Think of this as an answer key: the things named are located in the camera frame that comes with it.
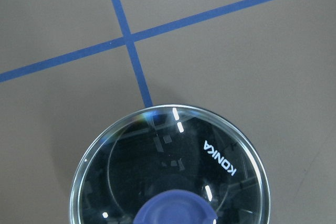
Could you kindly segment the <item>glass pot lid blue knob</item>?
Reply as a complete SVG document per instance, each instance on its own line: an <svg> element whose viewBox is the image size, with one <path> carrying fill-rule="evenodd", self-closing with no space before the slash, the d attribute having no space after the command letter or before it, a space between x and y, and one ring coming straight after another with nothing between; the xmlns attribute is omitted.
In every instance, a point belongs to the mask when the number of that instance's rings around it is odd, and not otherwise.
<svg viewBox="0 0 336 224"><path fill-rule="evenodd" d="M268 223L270 191L249 139L205 109L158 105L113 123L76 169L70 223Z"/></svg>

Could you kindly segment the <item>dark blue pot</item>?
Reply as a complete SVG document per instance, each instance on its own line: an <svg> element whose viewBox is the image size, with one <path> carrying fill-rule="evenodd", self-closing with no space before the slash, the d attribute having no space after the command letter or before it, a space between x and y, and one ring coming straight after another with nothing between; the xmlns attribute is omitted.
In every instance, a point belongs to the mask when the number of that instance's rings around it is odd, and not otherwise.
<svg viewBox="0 0 336 224"><path fill-rule="evenodd" d="M230 120L226 118L224 118L224 120L226 121L227 127L231 131L232 138L237 140L240 144L248 146L248 149L250 150L251 153L253 152L256 156L259 156L259 153L254 143L248 138L248 136Z"/></svg>

